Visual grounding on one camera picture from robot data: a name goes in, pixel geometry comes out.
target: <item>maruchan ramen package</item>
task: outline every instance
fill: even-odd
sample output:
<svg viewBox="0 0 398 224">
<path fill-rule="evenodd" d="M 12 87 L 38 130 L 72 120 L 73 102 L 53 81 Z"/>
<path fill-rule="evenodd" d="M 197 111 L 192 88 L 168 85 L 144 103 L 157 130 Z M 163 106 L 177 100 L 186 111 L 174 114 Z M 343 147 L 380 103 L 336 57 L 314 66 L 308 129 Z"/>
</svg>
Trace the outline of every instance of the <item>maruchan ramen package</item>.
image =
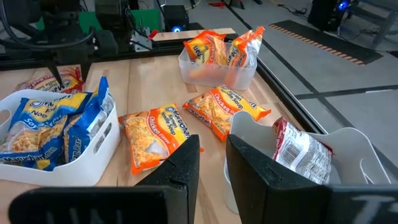
<svg viewBox="0 0 398 224">
<path fill-rule="evenodd" d="M 245 100 L 226 85 L 189 100 L 183 107 L 211 128 L 222 141 L 229 134 L 232 115 L 236 112 L 247 111 L 256 121 L 271 112 Z"/>
<path fill-rule="evenodd" d="M 119 117 L 130 142 L 131 172 L 158 166 L 190 133 L 175 104 Z"/>
<path fill-rule="evenodd" d="M 18 90 L 42 90 L 54 93 L 79 93 L 83 90 L 84 82 L 81 80 L 80 68 L 61 68 L 59 73 L 62 79 L 63 88 L 51 73 L 46 73 L 38 78 L 34 78 L 19 84 Z"/>
<path fill-rule="evenodd" d="M 77 159 L 102 127 L 114 108 L 106 77 L 101 77 L 99 87 L 87 102 L 83 113 L 72 118 L 64 130 L 65 160 Z"/>
<path fill-rule="evenodd" d="M 232 41 L 229 48 L 228 66 L 230 66 L 228 74 L 225 78 L 225 84 L 234 88 L 237 80 L 237 72 L 239 68 L 252 68 L 256 66 L 257 55 L 260 51 L 262 33 L 265 28 L 259 27 L 255 32 L 249 30 L 242 36 Z"/>
<path fill-rule="evenodd" d="M 0 161 L 55 162 L 62 153 L 63 129 L 69 116 L 81 113 L 90 95 L 76 93 L 49 102 L 22 98 L 0 147 Z"/>
<path fill-rule="evenodd" d="M 274 160 L 317 184 L 329 183 L 333 154 L 329 147 L 284 118 L 279 118 L 273 128 L 277 135 Z"/>
<path fill-rule="evenodd" d="M 192 62 L 226 65 L 225 35 L 205 30 L 184 45 Z"/>
</svg>

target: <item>clear plastic container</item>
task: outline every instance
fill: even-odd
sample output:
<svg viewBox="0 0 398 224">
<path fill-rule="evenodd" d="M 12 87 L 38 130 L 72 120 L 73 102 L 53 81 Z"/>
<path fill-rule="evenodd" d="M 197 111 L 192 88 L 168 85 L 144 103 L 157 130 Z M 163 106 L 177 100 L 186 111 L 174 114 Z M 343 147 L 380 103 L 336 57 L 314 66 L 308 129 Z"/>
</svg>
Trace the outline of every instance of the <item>clear plastic container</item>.
<svg viewBox="0 0 398 224">
<path fill-rule="evenodd" d="M 226 49 L 229 50 L 231 44 L 225 44 Z M 257 68 L 257 62 L 252 68 L 231 68 L 230 66 L 215 64 L 199 65 L 191 62 L 186 49 L 181 52 L 178 61 L 185 83 L 214 87 L 226 84 L 234 90 L 247 90 Z"/>
</svg>

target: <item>black floor mat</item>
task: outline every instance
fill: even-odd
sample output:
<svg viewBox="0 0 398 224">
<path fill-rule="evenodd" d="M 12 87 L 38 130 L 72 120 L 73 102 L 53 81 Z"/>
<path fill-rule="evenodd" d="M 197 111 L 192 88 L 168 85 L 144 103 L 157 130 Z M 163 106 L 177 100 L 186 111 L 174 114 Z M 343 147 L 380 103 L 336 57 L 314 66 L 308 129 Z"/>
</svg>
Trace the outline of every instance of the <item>black floor mat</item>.
<svg viewBox="0 0 398 224">
<path fill-rule="evenodd" d="M 366 65 L 382 57 L 374 50 L 352 44 L 294 21 L 282 21 L 269 27 L 326 50 L 357 65 Z"/>
</svg>

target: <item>blue noodle package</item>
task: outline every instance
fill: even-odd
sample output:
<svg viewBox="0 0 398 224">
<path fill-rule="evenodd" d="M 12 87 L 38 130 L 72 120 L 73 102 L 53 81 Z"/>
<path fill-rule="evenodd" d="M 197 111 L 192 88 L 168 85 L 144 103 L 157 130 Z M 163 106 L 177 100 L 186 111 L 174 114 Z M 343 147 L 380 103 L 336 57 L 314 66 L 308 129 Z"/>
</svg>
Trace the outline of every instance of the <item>blue noodle package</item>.
<svg viewBox="0 0 398 224">
<path fill-rule="evenodd" d="M 50 161 L 55 162 L 62 153 L 63 129 L 69 117 L 81 113 L 90 96 L 91 93 L 76 93 L 53 101 L 22 98 L 0 146 L 0 161 L 52 170 Z"/>
<path fill-rule="evenodd" d="M 114 99 L 109 93 L 106 77 L 101 77 L 99 87 L 87 102 L 83 113 L 73 118 L 64 130 L 65 160 L 77 159 L 95 137 L 114 108 Z"/>
</svg>

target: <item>wooden board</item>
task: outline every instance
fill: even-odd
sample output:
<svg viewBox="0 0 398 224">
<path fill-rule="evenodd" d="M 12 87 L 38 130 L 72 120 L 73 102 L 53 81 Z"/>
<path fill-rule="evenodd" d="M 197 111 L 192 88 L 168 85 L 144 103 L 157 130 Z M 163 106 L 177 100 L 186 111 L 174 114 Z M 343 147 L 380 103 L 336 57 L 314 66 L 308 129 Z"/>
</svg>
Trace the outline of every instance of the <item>wooden board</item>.
<svg viewBox="0 0 398 224">
<path fill-rule="evenodd" d="M 18 83 L 44 72 L 48 70 L 38 68 L 1 72 L 1 99 L 9 95 Z M 205 149 L 205 152 L 200 154 L 195 223 L 241 223 L 239 216 L 228 210 L 223 201 L 225 142 L 221 142 L 211 129 L 181 108 L 190 98 L 212 88 L 185 84 L 181 78 L 177 55 L 95 63 L 88 75 L 86 91 L 95 90 L 103 75 L 108 78 L 118 115 L 149 110 L 169 103 L 177 104 L 190 132 L 199 134 L 201 147 Z M 255 75 L 250 88 L 239 93 L 250 101 L 272 109 L 269 116 L 260 120 L 261 123 L 272 125 L 277 118 L 284 115 L 297 124 L 258 74 Z M 97 186 L 133 186 L 152 172 L 147 170 L 139 175 L 132 175 L 128 150 L 128 142 L 123 135 Z M 37 187 L 39 186 L 0 180 L 0 223 L 8 223 L 7 209 L 13 198 Z"/>
<path fill-rule="evenodd" d="M 200 34 L 202 31 L 203 30 L 190 30 L 190 31 L 184 31 L 184 32 L 158 33 L 154 37 L 154 41 L 194 38 L 196 35 Z M 235 31 L 232 28 L 213 29 L 212 31 L 217 32 L 219 34 L 234 34 L 235 33 Z"/>
</svg>

